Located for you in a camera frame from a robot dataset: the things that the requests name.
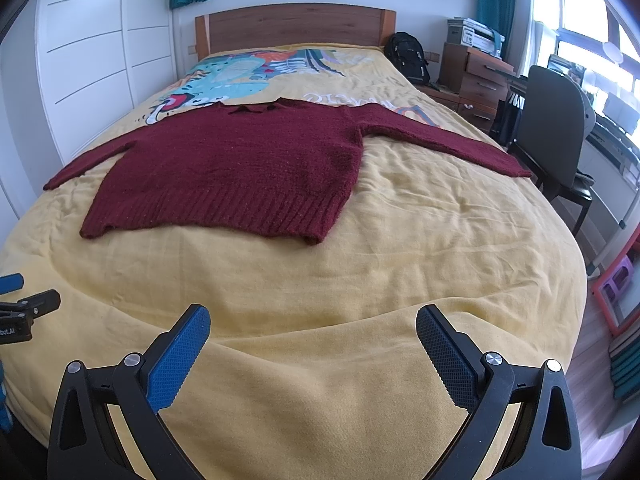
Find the maroon knit sweater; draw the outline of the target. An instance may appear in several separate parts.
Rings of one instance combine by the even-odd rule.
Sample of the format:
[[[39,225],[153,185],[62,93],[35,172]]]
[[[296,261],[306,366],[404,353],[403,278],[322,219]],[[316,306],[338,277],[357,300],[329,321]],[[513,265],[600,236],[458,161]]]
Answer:
[[[52,191],[116,157],[80,228],[228,228],[319,244],[358,180],[366,136],[414,144],[511,178],[526,170],[500,148],[381,105],[329,106],[278,99],[211,106],[134,129],[78,156]]]

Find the red framed pink box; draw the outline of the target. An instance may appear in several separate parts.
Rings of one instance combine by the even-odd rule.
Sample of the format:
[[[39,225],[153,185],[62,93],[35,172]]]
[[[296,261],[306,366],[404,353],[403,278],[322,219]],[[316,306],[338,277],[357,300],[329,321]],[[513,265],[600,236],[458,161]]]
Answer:
[[[630,240],[592,288],[613,336],[639,317],[639,239]]]

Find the yellow printed bedspread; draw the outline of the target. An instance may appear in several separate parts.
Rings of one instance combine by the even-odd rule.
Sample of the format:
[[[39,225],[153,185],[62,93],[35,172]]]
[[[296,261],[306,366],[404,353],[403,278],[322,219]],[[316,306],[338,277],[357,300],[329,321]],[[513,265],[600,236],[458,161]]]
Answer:
[[[145,349],[191,304],[212,316],[163,420],[209,479],[419,479],[463,422],[424,352],[434,304],[513,364],[570,362],[582,253],[527,179],[369,136],[326,239],[80,226],[104,162],[42,194],[1,252],[23,292],[60,293],[32,340],[1,349],[14,418],[46,443],[66,365]]]

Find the white wardrobe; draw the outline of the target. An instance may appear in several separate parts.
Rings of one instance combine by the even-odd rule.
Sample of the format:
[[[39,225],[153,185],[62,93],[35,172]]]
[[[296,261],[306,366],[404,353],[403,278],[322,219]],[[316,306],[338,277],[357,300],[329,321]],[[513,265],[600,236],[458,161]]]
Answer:
[[[1,41],[1,233],[176,78],[168,0],[28,0]]]

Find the dark office chair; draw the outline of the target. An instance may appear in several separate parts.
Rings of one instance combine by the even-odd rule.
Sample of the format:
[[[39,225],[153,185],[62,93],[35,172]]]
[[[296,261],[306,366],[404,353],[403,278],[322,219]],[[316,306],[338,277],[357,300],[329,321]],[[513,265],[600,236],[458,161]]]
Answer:
[[[547,200],[561,197],[580,207],[574,235],[593,201],[594,179],[579,169],[579,159],[595,123],[596,114],[574,80],[538,65],[529,70],[523,115],[509,152],[533,170]]]

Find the wooden headboard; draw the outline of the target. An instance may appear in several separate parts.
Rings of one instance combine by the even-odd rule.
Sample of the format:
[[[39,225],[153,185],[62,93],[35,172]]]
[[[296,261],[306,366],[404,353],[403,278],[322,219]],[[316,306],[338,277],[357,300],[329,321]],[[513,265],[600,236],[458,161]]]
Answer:
[[[337,3],[278,3],[221,11],[194,20],[199,60],[224,51],[286,44],[382,47],[396,32],[393,10]]]

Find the white printer box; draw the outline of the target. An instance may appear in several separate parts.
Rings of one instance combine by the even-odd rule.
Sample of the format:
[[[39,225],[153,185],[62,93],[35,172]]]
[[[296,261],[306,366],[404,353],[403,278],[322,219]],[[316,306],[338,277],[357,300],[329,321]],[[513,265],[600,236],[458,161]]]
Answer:
[[[472,18],[450,18],[447,21],[447,41],[501,58],[504,37],[495,29],[472,20]]]

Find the black backpack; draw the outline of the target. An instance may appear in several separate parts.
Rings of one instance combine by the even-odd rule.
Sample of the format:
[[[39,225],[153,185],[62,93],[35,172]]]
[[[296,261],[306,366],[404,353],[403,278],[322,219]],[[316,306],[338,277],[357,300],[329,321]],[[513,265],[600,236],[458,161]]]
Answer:
[[[384,46],[384,54],[408,81],[427,86],[431,81],[420,41],[406,32],[395,32]]]

